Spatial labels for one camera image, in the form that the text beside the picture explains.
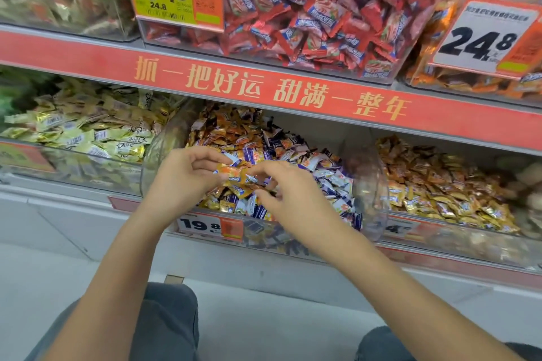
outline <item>person's right hand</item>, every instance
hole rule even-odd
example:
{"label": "person's right hand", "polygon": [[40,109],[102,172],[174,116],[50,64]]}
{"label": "person's right hand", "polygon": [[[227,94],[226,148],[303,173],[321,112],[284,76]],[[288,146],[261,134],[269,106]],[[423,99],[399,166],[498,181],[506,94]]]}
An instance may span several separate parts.
{"label": "person's right hand", "polygon": [[256,190],[263,206],[275,216],[288,233],[306,247],[318,249],[314,242],[325,230],[348,227],[322,194],[308,170],[284,161],[264,161],[251,167],[247,174],[271,176],[280,186],[281,198],[265,190]]}

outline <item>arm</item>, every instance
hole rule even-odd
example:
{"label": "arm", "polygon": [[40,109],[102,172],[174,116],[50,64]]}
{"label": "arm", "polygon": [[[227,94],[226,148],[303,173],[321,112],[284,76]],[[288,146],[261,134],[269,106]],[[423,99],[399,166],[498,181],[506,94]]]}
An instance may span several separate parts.
{"label": "arm", "polygon": [[344,224],[310,173],[286,162],[263,162],[250,173],[278,182],[281,198],[257,190],[262,204],[359,289],[417,361],[522,360]]}
{"label": "arm", "polygon": [[44,361],[119,361],[130,355],[139,308],[160,235],[224,176],[230,163],[205,147],[173,150],[138,209],[124,223]]}

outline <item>display rack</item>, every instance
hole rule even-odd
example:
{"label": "display rack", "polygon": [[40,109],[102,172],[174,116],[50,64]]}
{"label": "display rack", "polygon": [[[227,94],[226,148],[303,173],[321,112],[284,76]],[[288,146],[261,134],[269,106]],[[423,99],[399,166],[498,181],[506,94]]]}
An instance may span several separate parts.
{"label": "display rack", "polygon": [[542,110],[0,25],[0,63],[542,155]]}

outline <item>hand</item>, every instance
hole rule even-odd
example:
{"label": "hand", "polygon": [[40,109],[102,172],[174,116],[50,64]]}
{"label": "hand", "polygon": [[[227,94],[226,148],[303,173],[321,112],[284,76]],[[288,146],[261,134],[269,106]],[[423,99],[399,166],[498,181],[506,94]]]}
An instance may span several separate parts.
{"label": "hand", "polygon": [[207,191],[220,186],[228,176],[213,174],[219,163],[231,164],[211,147],[174,149],[162,161],[138,210],[156,226],[166,227],[194,207]]}
{"label": "hand", "polygon": [[264,161],[250,168],[252,176],[271,176],[280,186],[279,197],[256,190],[259,201],[288,233],[318,252],[328,231],[348,226],[323,196],[312,174],[283,161]]}

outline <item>leg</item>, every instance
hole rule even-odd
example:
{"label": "leg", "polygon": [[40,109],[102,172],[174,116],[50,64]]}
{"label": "leg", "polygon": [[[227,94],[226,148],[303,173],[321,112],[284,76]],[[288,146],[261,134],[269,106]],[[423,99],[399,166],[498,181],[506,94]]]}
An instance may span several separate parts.
{"label": "leg", "polygon": [[356,353],[356,361],[415,361],[399,339],[387,326],[370,330],[363,337]]}
{"label": "leg", "polygon": [[[78,301],[53,322],[25,361],[39,361],[54,342]],[[200,339],[196,295],[184,285],[150,282],[135,327],[130,361],[195,360]]]}

